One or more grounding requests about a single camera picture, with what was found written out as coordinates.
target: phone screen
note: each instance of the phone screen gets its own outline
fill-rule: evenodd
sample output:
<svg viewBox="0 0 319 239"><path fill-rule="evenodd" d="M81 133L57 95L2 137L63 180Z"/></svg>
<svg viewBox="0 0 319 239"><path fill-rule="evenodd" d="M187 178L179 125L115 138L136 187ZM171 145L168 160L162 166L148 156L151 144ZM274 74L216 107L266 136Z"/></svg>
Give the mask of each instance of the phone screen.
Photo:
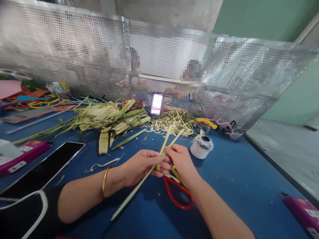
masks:
<svg viewBox="0 0 319 239"><path fill-rule="evenodd" d="M162 94L154 94L152 97L152 107L151 114L152 115L160 115L162 110L162 102L163 95Z"/></svg>
<svg viewBox="0 0 319 239"><path fill-rule="evenodd" d="M56 151L0 194L0 198L20 199L42 189L84 147L83 143L65 142Z"/></svg>

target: black sleeve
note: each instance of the black sleeve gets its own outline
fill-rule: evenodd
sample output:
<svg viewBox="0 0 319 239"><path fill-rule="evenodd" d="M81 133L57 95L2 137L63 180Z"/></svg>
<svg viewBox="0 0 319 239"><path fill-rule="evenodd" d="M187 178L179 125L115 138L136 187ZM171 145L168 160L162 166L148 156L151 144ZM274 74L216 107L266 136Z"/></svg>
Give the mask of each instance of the black sleeve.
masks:
<svg viewBox="0 0 319 239"><path fill-rule="evenodd" d="M48 209L44 218L31 233L28 239L33 238L55 238L67 226L57 214L57 202L64 185L57 186L46 193ZM33 195L15 206L0 211L0 218L4 218L4 237L20 239L40 216L42 211L42 200L40 195Z"/></svg>

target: perforated metal sheet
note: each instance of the perforated metal sheet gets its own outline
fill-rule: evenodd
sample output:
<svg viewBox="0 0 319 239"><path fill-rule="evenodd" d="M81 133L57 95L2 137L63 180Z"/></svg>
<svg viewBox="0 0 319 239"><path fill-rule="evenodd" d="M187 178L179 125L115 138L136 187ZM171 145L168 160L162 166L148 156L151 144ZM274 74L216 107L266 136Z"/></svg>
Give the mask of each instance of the perforated metal sheet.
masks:
<svg viewBox="0 0 319 239"><path fill-rule="evenodd" d="M0 21L0 67L110 100L133 95L147 102L150 92L180 90L166 95L168 108L236 120L244 129L318 56L318 49L293 43L220 37L38 1L5 1ZM200 89L135 76L179 79L190 60L203 64Z"/></svg>

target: person's right hand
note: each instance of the person's right hand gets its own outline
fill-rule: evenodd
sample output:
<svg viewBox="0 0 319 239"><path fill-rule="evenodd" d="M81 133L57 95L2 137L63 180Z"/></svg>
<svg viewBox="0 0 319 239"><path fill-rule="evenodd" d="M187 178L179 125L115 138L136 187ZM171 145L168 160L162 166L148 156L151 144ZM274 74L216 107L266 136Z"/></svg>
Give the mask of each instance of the person's right hand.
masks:
<svg viewBox="0 0 319 239"><path fill-rule="evenodd" d="M173 160L183 182L187 183L189 178L198 174L186 147L173 144L172 148L166 146L164 151Z"/></svg>

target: blue work surface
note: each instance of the blue work surface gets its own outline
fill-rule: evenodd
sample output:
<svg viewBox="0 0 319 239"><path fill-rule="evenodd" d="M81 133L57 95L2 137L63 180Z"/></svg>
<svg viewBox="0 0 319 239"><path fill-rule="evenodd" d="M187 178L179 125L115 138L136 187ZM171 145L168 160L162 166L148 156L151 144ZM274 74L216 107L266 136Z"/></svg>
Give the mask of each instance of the blue work surface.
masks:
<svg viewBox="0 0 319 239"><path fill-rule="evenodd" d="M66 112L63 121L74 113ZM6 134L6 131L20 127L7 123L0 124L0 138L15 141L58 124L57 117L45 120L28 128ZM203 177L234 212L248 225L258 239L308 238L307 234L282 202L281 191L304 198L279 172L276 171L247 141L232 142L217 132L209 135L214 149L206 159L192 156L193 162ZM170 136L168 143L174 139ZM13 175L0 178L0 191L20 178L39 161L66 141L84 142L86 147L55 178L48 188L53 187L65 175L62 183L82 178L91 173L93 164L104 164L120 158L123 164L141 149L160 151L164 142L162 135L143 132L138 139L124 145L124 149L109 151L110 155L98 154L98 130L85 135L77 130L68 131L55 140L52 148ZM176 143L190 147L190 138L179 138ZM94 172L105 168L95 167ZM163 178L150 175L121 214L111 222L113 213L124 201L132 188L123 189L89 211L65 234L75 238L211 238L208 228L198 210L183 211L169 199Z"/></svg>

